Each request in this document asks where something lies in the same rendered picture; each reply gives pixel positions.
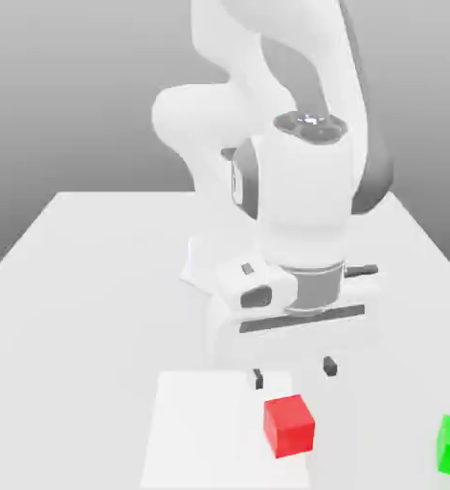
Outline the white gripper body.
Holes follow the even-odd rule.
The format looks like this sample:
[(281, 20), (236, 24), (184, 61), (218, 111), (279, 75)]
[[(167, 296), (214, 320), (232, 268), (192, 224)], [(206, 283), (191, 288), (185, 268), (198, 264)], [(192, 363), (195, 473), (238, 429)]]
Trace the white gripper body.
[(351, 304), (312, 317), (282, 315), (234, 319), (214, 312), (214, 366), (288, 367), (299, 362), (357, 352), (381, 337), (376, 303)]

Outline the small red cube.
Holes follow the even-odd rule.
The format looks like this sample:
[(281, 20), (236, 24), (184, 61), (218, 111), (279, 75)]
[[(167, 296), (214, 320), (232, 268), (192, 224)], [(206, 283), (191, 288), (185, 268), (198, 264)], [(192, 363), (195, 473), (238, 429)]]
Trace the small red cube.
[(266, 400), (263, 430), (275, 458), (310, 452), (315, 420), (300, 394)]

